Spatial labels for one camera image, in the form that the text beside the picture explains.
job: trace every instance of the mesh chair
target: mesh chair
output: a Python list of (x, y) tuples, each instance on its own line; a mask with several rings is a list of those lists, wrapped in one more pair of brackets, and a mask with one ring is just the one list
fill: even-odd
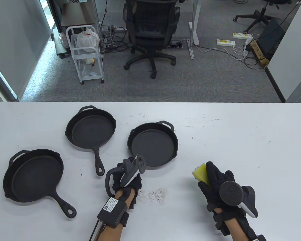
[(167, 58), (171, 65), (176, 65), (173, 55), (158, 53), (166, 48), (175, 33), (179, 21), (180, 8), (175, 7), (177, 0), (126, 0), (123, 18), (128, 30), (129, 41), (133, 44), (131, 52), (143, 52), (125, 65), (128, 70), (132, 63), (148, 58), (152, 66), (152, 79), (156, 78), (154, 58)]
[(265, 11), (266, 11), (266, 6), (271, 3), (271, 4), (275, 4), (277, 9), (279, 9), (278, 5), (282, 5), (282, 4), (286, 4), (289, 0), (267, 0), (266, 1), (266, 5), (264, 8), (262, 8), (262, 11), (259, 12), (258, 10), (254, 11), (254, 14), (249, 14), (249, 15), (236, 15), (236, 17), (233, 18), (233, 21), (236, 22), (238, 20), (238, 18), (251, 18), (251, 19), (255, 19), (254, 22), (247, 28), (247, 30), (243, 31), (243, 33), (248, 33), (249, 30), (256, 25), (259, 22), (263, 22), (266, 25), (269, 24), (269, 20), (272, 19), (271, 16), (268, 15), (264, 15)]

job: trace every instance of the skillet handle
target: skillet handle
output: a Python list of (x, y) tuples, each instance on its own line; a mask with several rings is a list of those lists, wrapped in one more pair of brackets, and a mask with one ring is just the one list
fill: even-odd
[(58, 202), (59, 206), (61, 207), (61, 209), (63, 210), (63, 212), (66, 214), (66, 216), (68, 218), (76, 217), (76, 215), (77, 215), (76, 209), (72, 205), (70, 205), (68, 202), (63, 200), (61, 197), (59, 197), (56, 190), (54, 190), (54, 192), (52, 194), (50, 194), (49, 196), (51, 196)]
[(171, 128), (171, 130), (172, 130), (172, 132), (174, 132), (174, 126), (171, 124), (171, 123), (169, 123), (169, 122), (167, 122), (167, 121), (161, 121), (161, 122), (156, 122), (157, 124), (166, 124), (166, 125), (168, 125), (170, 128)]
[(96, 168), (96, 173), (98, 176), (103, 176), (105, 174), (105, 168), (103, 163), (101, 162), (101, 159), (99, 157), (99, 146), (98, 147), (93, 147), (92, 150), (95, 153), (95, 168)]
[(23, 151), (19, 151), (18, 153), (16, 153), (13, 157), (10, 158), (9, 160), (9, 167), (11, 167), (12, 163), (15, 161), (15, 159), (20, 156), (21, 154), (26, 154), (30, 151), (26, 151), (26, 150), (23, 150)]
[(97, 108), (94, 107), (93, 105), (84, 106), (83, 108), (80, 108), (80, 110), (78, 111), (77, 114), (79, 114), (80, 112), (83, 112), (86, 109), (97, 109)]

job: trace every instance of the hand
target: hand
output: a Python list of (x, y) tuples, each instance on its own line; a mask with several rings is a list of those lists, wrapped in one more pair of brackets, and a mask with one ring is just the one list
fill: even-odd
[[(134, 157), (129, 157), (129, 160), (131, 162), (133, 162)], [(121, 172), (114, 172), (113, 173), (113, 177), (114, 177), (114, 184), (113, 184), (113, 190), (115, 192), (118, 192), (120, 189), (122, 189), (122, 187), (120, 186), (120, 179), (122, 178), (124, 174), (124, 171)], [(135, 190), (135, 196), (131, 202), (131, 205), (129, 207), (129, 209), (133, 209), (133, 205), (136, 204), (136, 197), (138, 195), (138, 190), (141, 188), (141, 178), (140, 178), (140, 174), (138, 174), (131, 182), (128, 186), (125, 187), (125, 189), (127, 188), (132, 188)]]
[(208, 210), (212, 211), (214, 208), (223, 209), (227, 207), (228, 205), (219, 196), (219, 188), (226, 181), (235, 181), (233, 173), (231, 171), (226, 171), (225, 174), (220, 172), (212, 162), (206, 163), (206, 171), (210, 187), (205, 182), (199, 182), (198, 186), (207, 199)]

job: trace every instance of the sticker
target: sticker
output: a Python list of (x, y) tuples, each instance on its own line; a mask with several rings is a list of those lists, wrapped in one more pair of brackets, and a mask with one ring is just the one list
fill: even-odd
[(110, 199), (108, 199), (105, 206), (103, 207), (103, 210), (106, 210), (107, 212), (111, 212), (114, 209), (114, 207), (116, 206), (117, 203), (118, 203), (117, 199), (110, 198)]
[(93, 32), (93, 31), (90, 33), (90, 35), (94, 36), (95, 38), (98, 37), (98, 35), (95, 32)]

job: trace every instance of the yellow sponge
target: yellow sponge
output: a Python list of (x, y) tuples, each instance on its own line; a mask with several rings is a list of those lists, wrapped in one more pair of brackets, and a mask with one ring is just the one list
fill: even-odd
[(198, 168), (196, 168), (195, 171), (192, 174), (196, 178), (196, 180), (198, 180), (199, 182), (205, 182), (207, 185), (210, 185), (209, 179), (207, 177), (206, 164), (205, 163), (203, 163)]

